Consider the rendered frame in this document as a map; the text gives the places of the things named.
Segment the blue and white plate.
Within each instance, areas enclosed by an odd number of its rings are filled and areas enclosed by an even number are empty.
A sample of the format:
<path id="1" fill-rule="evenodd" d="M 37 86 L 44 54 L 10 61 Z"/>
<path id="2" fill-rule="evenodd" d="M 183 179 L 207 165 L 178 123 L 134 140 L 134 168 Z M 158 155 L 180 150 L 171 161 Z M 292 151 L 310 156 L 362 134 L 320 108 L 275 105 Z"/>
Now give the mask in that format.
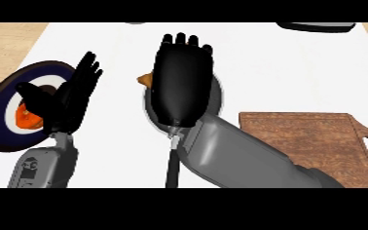
<path id="1" fill-rule="evenodd" d="M 19 69 L 0 83 L 0 152 L 16 152 L 38 144 L 47 136 L 41 129 L 20 129 L 16 125 L 16 111 L 22 97 L 16 85 L 29 82 L 53 89 L 72 77 L 75 69 L 63 62 L 45 60 Z"/>

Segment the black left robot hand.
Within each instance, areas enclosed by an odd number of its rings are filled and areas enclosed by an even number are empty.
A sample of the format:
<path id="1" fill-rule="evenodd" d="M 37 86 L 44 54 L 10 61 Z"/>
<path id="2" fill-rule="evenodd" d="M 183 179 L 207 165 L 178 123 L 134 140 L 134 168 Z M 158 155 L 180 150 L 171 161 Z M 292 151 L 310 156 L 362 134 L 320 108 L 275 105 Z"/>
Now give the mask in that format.
<path id="1" fill-rule="evenodd" d="M 45 134 L 72 134 L 78 130 L 88 98 L 103 73 L 94 59 L 96 54 L 87 52 L 78 62 L 71 79 L 62 83 L 53 95 L 42 92 L 28 82 L 20 82 L 16 85 L 26 110 L 42 119 L 42 132 Z"/>

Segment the orange food item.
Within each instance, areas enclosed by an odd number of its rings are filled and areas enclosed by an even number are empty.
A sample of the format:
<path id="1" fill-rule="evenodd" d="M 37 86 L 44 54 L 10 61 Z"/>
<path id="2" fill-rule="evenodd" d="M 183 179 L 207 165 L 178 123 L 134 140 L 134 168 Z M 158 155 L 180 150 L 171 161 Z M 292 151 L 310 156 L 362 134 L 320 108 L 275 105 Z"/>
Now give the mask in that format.
<path id="1" fill-rule="evenodd" d="M 23 103 L 16 110 L 16 126 L 26 130 L 35 130 L 42 127 L 42 119 L 26 110 Z"/>

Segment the black flat appliance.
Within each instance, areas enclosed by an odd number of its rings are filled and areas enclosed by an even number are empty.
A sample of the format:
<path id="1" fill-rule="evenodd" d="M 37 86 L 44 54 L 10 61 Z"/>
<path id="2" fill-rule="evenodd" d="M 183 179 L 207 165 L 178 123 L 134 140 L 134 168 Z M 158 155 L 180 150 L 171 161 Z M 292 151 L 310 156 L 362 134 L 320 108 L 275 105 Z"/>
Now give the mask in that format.
<path id="1" fill-rule="evenodd" d="M 354 27 L 354 22 L 277 22 L 277 26 L 297 31 L 345 33 Z"/>

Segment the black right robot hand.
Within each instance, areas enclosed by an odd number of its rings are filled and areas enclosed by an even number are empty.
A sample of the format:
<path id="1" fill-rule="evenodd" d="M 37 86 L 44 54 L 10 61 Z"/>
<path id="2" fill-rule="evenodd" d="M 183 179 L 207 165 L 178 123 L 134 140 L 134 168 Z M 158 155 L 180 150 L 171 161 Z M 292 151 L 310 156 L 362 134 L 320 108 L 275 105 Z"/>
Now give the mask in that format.
<path id="1" fill-rule="evenodd" d="M 202 116 L 212 82 L 212 49 L 198 37 L 165 34 L 155 56 L 150 104 L 158 122 L 190 128 Z"/>

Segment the brown croissant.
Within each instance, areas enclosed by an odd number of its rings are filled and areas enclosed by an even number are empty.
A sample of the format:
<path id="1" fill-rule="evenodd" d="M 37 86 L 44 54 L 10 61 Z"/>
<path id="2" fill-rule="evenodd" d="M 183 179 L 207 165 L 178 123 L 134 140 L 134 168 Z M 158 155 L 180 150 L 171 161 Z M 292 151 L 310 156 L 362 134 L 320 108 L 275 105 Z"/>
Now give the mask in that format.
<path id="1" fill-rule="evenodd" d="M 152 87 L 152 74 L 143 74 L 136 78 L 136 81 L 139 84 L 141 84 L 146 88 Z"/>

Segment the brown wooden cutting board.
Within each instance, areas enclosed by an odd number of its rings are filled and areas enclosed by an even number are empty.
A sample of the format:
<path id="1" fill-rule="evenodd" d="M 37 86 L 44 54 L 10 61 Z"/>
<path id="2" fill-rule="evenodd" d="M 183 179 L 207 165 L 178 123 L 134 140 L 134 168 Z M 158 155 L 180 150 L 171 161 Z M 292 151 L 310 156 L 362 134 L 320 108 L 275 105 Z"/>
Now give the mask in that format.
<path id="1" fill-rule="evenodd" d="M 368 188 L 368 127 L 350 114 L 239 112 L 238 123 L 297 165 L 322 171 L 344 187 Z"/>

